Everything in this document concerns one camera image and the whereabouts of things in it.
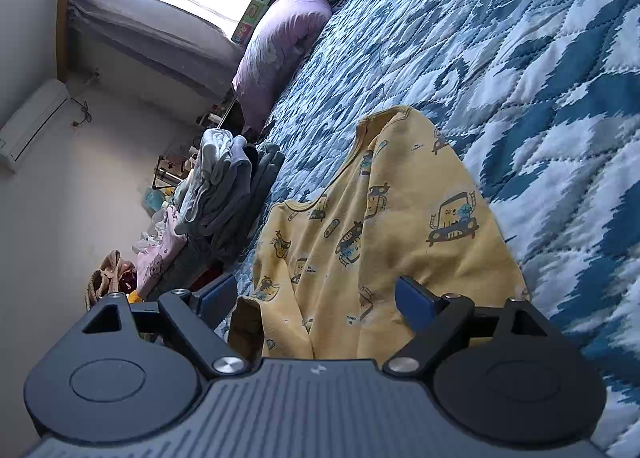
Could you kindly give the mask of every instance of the ribbed gray surface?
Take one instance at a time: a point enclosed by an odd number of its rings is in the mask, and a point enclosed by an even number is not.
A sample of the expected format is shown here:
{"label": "ribbed gray surface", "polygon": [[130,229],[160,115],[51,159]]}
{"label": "ribbed gray surface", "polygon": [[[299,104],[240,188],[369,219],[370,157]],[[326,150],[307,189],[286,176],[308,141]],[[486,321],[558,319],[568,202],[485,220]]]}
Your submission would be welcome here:
{"label": "ribbed gray surface", "polygon": [[32,458],[602,458],[581,442],[512,451],[473,440],[444,420],[417,383],[369,361],[266,360],[246,378],[215,383],[202,405],[163,435],[121,448],[54,439]]}

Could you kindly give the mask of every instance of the pillow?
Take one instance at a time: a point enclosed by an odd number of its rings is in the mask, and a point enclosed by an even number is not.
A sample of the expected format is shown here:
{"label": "pillow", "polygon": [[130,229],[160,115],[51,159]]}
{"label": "pillow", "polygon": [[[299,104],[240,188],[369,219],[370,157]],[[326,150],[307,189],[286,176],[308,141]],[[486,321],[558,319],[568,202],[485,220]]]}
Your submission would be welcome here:
{"label": "pillow", "polygon": [[331,18],[327,0],[276,0],[240,61],[233,80],[244,124],[260,131],[300,60]]}

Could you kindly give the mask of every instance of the quilted bedspread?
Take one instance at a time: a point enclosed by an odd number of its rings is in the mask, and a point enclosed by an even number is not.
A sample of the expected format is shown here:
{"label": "quilted bedspread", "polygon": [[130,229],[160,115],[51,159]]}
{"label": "quilted bedspread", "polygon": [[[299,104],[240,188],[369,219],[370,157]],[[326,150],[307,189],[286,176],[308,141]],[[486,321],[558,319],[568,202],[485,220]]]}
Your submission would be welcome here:
{"label": "quilted bedspread", "polygon": [[638,458],[640,0],[348,0],[272,112],[271,200],[315,194],[356,121],[395,104],[441,129],[533,303],[601,370],[593,441]]}

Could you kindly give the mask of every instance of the metal screw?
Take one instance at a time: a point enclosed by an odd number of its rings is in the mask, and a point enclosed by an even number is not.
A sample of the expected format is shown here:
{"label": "metal screw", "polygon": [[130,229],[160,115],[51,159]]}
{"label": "metal screw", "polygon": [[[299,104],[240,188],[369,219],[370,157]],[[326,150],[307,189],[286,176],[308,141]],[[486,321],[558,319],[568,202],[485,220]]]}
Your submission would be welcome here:
{"label": "metal screw", "polygon": [[220,357],[213,363],[213,369],[224,375],[234,375],[244,370],[244,362],[238,357]]}
{"label": "metal screw", "polygon": [[411,357],[396,357],[389,361],[389,369],[396,373],[411,373],[420,367],[420,362]]}

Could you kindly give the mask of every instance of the wooden trim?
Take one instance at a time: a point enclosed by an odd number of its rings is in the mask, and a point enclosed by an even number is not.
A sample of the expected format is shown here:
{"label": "wooden trim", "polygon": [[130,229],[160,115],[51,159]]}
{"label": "wooden trim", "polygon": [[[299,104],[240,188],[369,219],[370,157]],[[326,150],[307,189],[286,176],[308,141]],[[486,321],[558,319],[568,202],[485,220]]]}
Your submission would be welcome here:
{"label": "wooden trim", "polygon": [[68,45],[66,40],[66,3],[58,0],[58,17],[56,19],[56,60],[58,63],[58,79],[63,83],[68,78]]}

